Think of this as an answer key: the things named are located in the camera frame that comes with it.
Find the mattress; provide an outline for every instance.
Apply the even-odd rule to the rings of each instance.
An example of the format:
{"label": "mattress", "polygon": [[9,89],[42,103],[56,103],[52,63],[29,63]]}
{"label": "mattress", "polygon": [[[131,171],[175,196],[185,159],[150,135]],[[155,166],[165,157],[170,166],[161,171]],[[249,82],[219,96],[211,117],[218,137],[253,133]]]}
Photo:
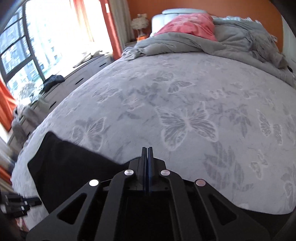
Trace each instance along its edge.
{"label": "mattress", "polygon": [[[38,194],[27,163],[52,131],[118,163],[152,146],[169,170],[206,180],[239,207],[290,213],[296,204],[295,101],[291,86],[235,60],[205,53],[120,59],[73,91],[30,136],[12,173],[13,188]],[[47,215],[44,206],[33,208],[28,228]]]}

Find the drawer handle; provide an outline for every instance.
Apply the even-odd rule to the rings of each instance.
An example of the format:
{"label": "drawer handle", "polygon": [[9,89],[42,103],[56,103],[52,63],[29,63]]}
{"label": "drawer handle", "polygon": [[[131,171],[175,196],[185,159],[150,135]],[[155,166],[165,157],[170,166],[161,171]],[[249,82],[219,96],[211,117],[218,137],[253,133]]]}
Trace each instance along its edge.
{"label": "drawer handle", "polygon": [[[82,78],[81,80],[83,80],[84,78]],[[81,80],[79,80],[77,83],[75,83],[75,84],[78,84]]]}
{"label": "drawer handle", "polygon": [[56,101],[50,106],[50,108],[49,109],[51,109],[51,107],[53,107],[54,105],[56,104]]}

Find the pink pillow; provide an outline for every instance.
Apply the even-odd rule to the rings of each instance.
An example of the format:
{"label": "pink pillow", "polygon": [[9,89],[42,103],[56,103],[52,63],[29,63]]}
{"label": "pink pillow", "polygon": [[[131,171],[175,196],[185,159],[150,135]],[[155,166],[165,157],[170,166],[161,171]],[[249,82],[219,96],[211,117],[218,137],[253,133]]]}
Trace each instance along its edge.
{"label": "pink pillow", "polygon": [[178,32],[217,41],[214,31],[215,26],[211,15],[208,13],[192,13],[175,17],[172,21],[164,25],[155,35]]}

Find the window frame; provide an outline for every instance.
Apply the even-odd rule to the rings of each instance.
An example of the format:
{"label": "window frame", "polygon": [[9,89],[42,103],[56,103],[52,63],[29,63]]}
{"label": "window frame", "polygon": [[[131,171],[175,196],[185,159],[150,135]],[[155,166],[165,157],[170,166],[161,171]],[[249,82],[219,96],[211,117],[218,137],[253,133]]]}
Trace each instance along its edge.
{"label": "window frame", "polygon": [[[35,56],[35,52],[33,50],[33,47],[32,47],[32,43],[30,41],[30,36],[29,36],[29,32],[28,32],[28,26],[27,26],[27,18],[26,18],[26,3],[27,1],[23,2],[19,7],[22,7],[22,17],[19,18],[19,12],[16,11],[14,13],[14,15],[11,16],[11,18],[15,15],[17,15],[17,20],[14,21],[13,23],[11,23],[9,26],[6,26],[5,29],[1,32],[1,34],[6,31],[8,28],[10,28],[11,26],[13,26],[14,24],[17,24],[17,27],[18,27],[18,33],[19,33],[19,36],[20,36],[20,21],[22,21],[22,25],[23,25],[23,29],[24,29],[24,35],[20,36],[16,41],[14,41],[12,44],[10,44],[2,53],[0,53],[0,72],[1,72],[1,75],[2,75],[2,78],[3,78],[3,81],[5,82],[5,84],[8,83],[8,81],[10,81],[13,76],[15,76],[15,74],[17,72],[19,72],[25,65],[27,65],[30,61],[33,60],[34,64],[35,64],[35,67],[36,67],[36,70],[38,72],[38,74],[40,75],[41,79],[43,82],[45,82],[45,76],[44,74],[42,73],[42,70],[38,64],[38,60]],[[26,52],[24,50],[24,46],[23,46],[23,43],[22,43],[22,38],[25,38],[26,39],[26,42],[27,42],[27,45],[28,45],[28,48],[29,48],[29,52],[30,52],[30,55],[27,56],[26,55]],[[25,59],[24,61],[20,62],[17,66],[15,66],[10,72],[6,73],[6,70],[4,68],[4,64],[3,64],[3,61],[2,61],[2,55],[10,48],[12,47],[14,44],[16,44],[18,41],[21,41],[21,46],[22,46],[22,50],[24,52],[24,56],[25,56]]]}

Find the black cloth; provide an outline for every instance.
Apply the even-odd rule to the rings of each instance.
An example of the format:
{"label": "black cloth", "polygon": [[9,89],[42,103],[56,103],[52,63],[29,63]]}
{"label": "black cloth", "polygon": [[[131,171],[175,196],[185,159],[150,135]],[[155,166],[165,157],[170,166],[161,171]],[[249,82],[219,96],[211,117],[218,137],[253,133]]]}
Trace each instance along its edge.
{"label": "black cloth", "polygon": [[61,75],[51,75],[48,79],[44,81],[44,86],[42,92],[48,92],[55,85],[65,81],[65,78]]}
{"label": "black cloth", "polygon": [[51,213],[91,179],[105,181],[128,169],[48,132],[28,163],[38,194]]}

